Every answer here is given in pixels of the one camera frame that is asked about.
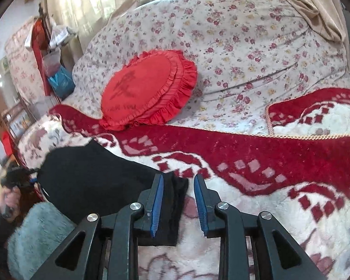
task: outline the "white plastic bag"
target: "white plastic bag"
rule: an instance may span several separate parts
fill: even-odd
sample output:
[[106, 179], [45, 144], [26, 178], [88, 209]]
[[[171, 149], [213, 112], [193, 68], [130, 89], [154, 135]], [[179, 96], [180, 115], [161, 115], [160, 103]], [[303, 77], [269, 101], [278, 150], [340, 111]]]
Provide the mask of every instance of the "white plastic bag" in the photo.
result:
[[24, 46], [28, 51], [32, 51], [31, 40], [32, 40], [32, 30], [34, 28], [34, 24], [35, 24], [35, 22], [31, 24], [30, 32], [29, 32], [29, 34], [24, 42]]
[[43, 68], [47, 77], [53, 76], [60, 69], [61, 50], [57, 48], [55, 51], [43, 57]]
[[60, 44], [67, 43], [75, 35], [71, 28], [65, 25], [57, 25], [52, 17], [49, 21], [52, 25], [51, 41], [49, 42], [50, 49], [55, 49]]

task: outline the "red and white blanket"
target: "red and white blanket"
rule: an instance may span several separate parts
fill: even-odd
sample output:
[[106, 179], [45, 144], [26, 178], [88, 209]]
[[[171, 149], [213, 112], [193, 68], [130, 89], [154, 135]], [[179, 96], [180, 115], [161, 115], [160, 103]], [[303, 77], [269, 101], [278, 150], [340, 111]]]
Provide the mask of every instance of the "red and white blanket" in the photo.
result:
[[[272, 212], [329, 279], [347, 279], [350, 90], [318, 90], [271, 105], [267, 114], [275, 136], [175, 126], [139, 126], [112, 135], [98, 120], [58, 105], [29, 130], [20, 152], [34, 168], [51, 149], [86, 144], [96, 136], [125, 159], [176, 171], [191, 181], [202, 173], [208, 188], [242, 212]], [[217, 279], [219, 239], [204, 238], [193, 182], [189, 186], [177, 247], [140, 247], [141, 279]]]

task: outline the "red cushion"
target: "red cushion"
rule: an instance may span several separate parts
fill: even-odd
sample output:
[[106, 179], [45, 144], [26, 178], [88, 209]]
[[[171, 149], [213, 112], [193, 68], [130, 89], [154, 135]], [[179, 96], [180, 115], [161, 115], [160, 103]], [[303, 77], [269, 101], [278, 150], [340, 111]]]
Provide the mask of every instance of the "red cushion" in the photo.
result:
[[187, 103], [196, 81], [196, 66], [181, 51], [143, 52], [107, 84], [100, 124], [111, 130], [165, 124]]

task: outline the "hand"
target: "hand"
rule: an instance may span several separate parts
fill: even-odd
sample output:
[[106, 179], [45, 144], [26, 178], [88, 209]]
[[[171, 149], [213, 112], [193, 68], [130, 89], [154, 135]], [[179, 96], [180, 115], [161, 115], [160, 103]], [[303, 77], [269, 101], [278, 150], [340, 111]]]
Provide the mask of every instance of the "hand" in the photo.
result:
[[13, 209], [13, 214], [10, 219], [7, 219], [8, 222], [12, 222], [19, 214], [19, 200], [21, 198], [21, 191], [18, 187], [14, 187], [12, 190], [9, 188], [3, 187], [3, 190], [0, 194], [0, 212], [3, 214], [5, 212], [5, 207], [9, 206]]

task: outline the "folded blanket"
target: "folded blanket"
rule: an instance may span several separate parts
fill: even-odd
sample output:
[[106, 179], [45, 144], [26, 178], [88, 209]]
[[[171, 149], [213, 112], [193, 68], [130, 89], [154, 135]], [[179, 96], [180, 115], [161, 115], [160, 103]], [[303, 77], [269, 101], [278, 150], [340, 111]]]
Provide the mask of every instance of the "folded blanket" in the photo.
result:
[[75, 225], [52, 203], [35, 204], [8, 241], [8, 268], [16, 280], [30, 280]]

